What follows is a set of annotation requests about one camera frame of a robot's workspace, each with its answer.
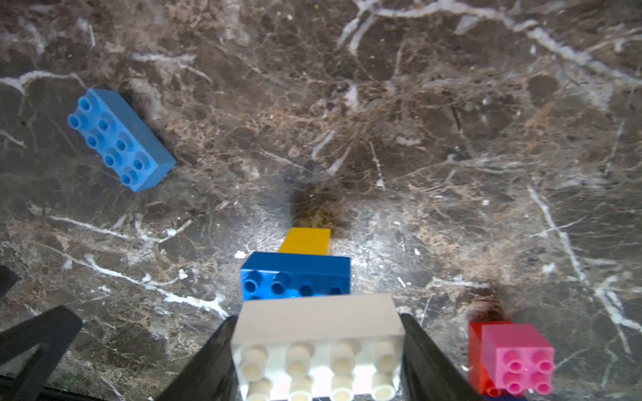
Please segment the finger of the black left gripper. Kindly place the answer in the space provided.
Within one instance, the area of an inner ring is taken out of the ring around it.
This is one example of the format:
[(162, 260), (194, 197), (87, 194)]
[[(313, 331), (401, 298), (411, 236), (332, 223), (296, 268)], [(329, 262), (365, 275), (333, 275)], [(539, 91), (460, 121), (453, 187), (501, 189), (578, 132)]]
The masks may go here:
[(20, 281), (19, 275), (12, 271), (9, 267), (0, 266), (0, 297), (3, 298), (11, 290), (11, 288)]
[(34, 349), (3, 396), (37, 396), (82, 328), (83, 321), (58, 306), (1, 333), (1, 364)]

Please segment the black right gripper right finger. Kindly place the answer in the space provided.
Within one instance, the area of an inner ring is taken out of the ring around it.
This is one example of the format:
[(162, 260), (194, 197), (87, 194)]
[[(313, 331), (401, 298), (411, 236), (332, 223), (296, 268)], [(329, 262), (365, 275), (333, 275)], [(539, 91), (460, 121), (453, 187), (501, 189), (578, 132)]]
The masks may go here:
[(471, 384), (408, 313), (400, 314), (406, 330), (401, 364), (404, 399), (411, 401), (482, 400)]

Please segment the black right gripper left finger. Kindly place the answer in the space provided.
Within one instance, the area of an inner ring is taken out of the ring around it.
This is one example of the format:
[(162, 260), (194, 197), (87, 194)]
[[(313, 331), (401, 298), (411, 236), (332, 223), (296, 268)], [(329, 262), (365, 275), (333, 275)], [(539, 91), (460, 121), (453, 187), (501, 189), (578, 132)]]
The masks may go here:
[(228, 317), (155, 400), (237, 400), (231, 340), (237, 316)]

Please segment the red long lego brick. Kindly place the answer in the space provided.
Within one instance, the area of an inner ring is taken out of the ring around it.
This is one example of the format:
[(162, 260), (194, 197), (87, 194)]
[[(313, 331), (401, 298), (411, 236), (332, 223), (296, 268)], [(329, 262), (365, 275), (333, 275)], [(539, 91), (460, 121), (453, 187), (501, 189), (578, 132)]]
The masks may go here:
[(483, 366), (483, 326), (503, 325), (511, 322), (470, 322), (468, 325), (468, 379), (473, 389), (483, 396), (499, 398), (508, 396), (506, 389), (497, 388)]

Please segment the white long lego brick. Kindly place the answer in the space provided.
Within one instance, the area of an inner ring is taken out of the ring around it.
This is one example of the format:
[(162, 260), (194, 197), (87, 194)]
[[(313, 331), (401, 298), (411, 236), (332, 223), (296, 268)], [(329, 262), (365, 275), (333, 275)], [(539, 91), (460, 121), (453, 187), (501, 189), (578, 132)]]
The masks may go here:
[(245, 400), (391, 400), (405, 337), (385, 293), (252, 300), (231, 348)]

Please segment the pink square lego brick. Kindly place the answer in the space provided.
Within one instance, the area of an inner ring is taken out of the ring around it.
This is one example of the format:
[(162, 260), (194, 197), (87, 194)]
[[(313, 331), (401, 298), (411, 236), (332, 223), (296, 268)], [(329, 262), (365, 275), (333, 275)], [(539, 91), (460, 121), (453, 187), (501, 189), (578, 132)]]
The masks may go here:
[(481, 364), (497, 389), (520, 395), (553, 392), (554, 347), (530, 324), (481, 328)]

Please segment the dark blue long lego brick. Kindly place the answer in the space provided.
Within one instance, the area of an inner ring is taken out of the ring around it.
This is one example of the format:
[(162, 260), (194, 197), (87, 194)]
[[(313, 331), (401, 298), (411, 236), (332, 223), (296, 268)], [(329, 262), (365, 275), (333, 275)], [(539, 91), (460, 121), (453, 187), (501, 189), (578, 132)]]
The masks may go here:
[(254, 252), (240, 279), (245, 301), (347, 295), (351, 265), (349, 257)]

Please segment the yellow square lego brick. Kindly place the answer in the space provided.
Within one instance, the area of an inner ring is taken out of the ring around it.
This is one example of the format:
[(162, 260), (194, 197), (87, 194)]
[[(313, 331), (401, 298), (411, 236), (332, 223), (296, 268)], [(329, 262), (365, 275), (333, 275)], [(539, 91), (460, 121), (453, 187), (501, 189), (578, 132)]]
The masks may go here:
[(299, 255), (331, 255), (331, 230), (322, 228), (292, 228), (279, 253)]

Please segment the dark blue square lego brick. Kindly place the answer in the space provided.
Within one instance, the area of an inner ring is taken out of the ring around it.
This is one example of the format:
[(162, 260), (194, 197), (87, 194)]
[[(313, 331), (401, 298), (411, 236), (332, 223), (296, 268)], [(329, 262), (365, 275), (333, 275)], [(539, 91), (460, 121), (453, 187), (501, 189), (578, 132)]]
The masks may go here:
[(491, 397), (489, 395), (483, 395), (484, 401), (528, 401), (526, 397), (513, 397), (510, 395), (503, 395), (500, 397)]

